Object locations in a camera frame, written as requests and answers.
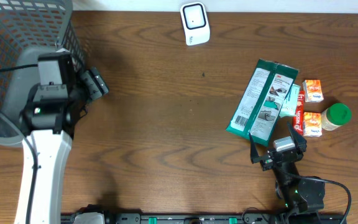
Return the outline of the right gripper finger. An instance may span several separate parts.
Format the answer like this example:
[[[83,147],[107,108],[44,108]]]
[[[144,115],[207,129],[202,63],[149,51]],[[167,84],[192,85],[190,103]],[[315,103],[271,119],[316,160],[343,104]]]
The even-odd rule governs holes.
[[[251,163],[255,164],[260,161],[260,156],[256,149],[256,145],[255,145],[255,142],[253,140],[251,133],[249,133],[249,140],[250,140],[250,160],[251,160]]]
[[[295,147],[301,152],[306,152],[307,140],[300,135],[289,122],[287,123],[287,126]]]

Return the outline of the red white packet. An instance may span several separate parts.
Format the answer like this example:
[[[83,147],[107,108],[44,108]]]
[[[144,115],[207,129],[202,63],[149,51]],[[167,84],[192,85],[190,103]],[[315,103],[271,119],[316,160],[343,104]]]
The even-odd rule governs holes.
[[[295,116],[293,117],[293,122],[292,122],[292,126],[294,130],[300,135],[303,135],[304,102],[305,102],[305,92],[303,90],[300,90],[296,102]]]

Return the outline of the orange juice carton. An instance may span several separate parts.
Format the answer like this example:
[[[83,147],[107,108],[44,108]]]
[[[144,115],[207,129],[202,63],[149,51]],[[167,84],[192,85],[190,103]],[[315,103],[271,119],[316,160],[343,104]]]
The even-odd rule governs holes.
[[[305,80],[303,90],[305,91],[306,102],[318,103],[324,100],[320,80]]]
[[[322,135],[320,113],[303,113],[303,135],[309,137],[320,137]]]

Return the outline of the teal white snack pouch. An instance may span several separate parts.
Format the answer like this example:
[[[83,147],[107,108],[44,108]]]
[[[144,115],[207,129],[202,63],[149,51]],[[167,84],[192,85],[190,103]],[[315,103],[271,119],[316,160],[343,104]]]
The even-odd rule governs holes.
[[[283,102],[279,117],[283,118],[286,116],[295,116],[299,93],[300,86],[293,84],[290,88],[290,92]]]

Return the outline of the green lid jar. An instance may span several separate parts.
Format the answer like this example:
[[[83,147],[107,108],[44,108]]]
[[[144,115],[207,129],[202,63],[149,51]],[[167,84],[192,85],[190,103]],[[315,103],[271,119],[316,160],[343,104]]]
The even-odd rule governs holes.
[[[345,124],[352,118],[352,112],[343,103],[335,103],[321,113],[321,126],[326,131],[333,131]]]

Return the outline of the green sponge pack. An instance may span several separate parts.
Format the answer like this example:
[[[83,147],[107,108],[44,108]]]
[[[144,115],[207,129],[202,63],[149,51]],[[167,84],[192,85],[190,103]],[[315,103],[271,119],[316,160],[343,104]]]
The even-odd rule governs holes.
[[[226,131],[268,146],[285,98],[297,76],[298,70],[293,67],[258,60]]]

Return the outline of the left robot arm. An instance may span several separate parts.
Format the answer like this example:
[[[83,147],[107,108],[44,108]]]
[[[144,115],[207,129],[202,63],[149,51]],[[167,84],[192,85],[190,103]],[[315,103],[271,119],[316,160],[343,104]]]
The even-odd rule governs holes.
[[[24,166],[15,223],[60,223],[63,176],[75,126],[109,88],[96,68],[72,81],[38,83],[20,113]]]

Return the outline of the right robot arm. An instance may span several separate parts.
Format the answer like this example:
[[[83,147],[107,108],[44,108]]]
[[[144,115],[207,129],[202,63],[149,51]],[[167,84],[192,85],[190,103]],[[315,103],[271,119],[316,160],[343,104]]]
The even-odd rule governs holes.
[[[263,156],[256,150],[256,138],[250,138],[250,159],[263,171],[272,170],[276,178],[276,193],[284,199],[286,209],[268,218],[268,223],[318,223],[318,210],[324,208],[325,184],[318,177],[302,177],[296,162],[306,152],[307,140],[289,124],[289,137],[274,141],[274,147]]]

